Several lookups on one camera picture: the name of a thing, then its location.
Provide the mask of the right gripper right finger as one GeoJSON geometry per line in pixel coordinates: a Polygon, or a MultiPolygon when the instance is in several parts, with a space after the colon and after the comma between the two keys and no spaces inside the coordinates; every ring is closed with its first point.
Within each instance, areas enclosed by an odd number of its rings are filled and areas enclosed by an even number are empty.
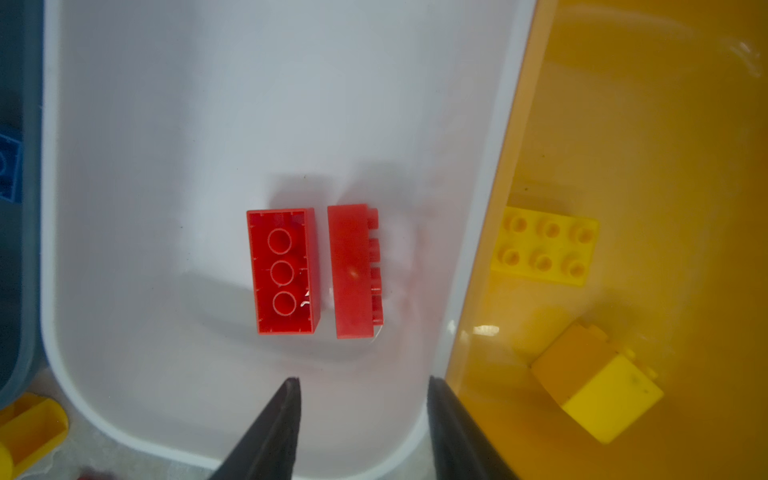
{"type": "Polygon", "coordinates": [[[427,413],[437,479],[518,479],[442,378],[429,379],[427,413]]]}

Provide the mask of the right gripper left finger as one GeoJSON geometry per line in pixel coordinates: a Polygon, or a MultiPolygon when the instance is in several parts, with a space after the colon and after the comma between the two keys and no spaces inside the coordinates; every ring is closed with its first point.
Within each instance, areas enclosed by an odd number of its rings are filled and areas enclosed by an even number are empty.
{"type": "Polygon", "coordinates": [[[300,380],[289,377],[210,479],[291,479],[297,456],[301,407],[300,380]]]}

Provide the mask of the yellow lego brick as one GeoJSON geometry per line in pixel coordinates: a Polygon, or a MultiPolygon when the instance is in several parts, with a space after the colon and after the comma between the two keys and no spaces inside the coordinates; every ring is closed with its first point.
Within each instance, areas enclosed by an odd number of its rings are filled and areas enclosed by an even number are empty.
{"type": "Polygon", "coordinates": [[[594,325],[574,323],[531,365],[544,390],[593,438],[609,444],[663,397],[650,373],[594,325]]]}
{"type": "Polygon", "coordinates": [[[491,269],[510,276],[582,286],[599,230],[600,224],[594,219],[507,206],[491,269]]]}

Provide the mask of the white plastic bin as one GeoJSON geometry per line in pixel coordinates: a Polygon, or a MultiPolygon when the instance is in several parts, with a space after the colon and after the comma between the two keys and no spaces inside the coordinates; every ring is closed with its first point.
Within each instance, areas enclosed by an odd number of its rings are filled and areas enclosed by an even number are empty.
{"type": "Polygon", "coordinates": [[[532,1],[48,1],[41,327],[79,412],[216,468],[297,377],[300,479],[376,479],[426,434],[532,1]],[[335,334],[326,209],[379,212],[384,324],[335,334]],[[250,210],[311,208],[321,320],[261,335],[250,210]]]}

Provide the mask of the yellow plastic bin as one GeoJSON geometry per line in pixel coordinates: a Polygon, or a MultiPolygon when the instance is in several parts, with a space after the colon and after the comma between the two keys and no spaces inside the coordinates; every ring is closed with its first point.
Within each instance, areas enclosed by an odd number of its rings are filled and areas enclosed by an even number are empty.
{"type": "Polygon", "coordinates": [[[767,5],[541,1],[447,380],[523,479],[767,475],[767,5]],[[505,207],[593,218],[583,286],[490,267],[505,207]],[[663,399],[603,445],[534,379],[571,323],[663,399]]]}

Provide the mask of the dark teal plastic bin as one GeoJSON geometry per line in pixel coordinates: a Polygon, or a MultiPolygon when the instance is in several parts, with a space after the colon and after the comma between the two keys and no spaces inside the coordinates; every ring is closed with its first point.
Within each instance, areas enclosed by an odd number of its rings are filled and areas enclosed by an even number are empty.
{"type": "Polygon", "coordinates": [[[23,196],[1,199],[1,405],[45,364],[40,327],[44,4],[1,4],[1,127],[23,140],[23,196]]]}

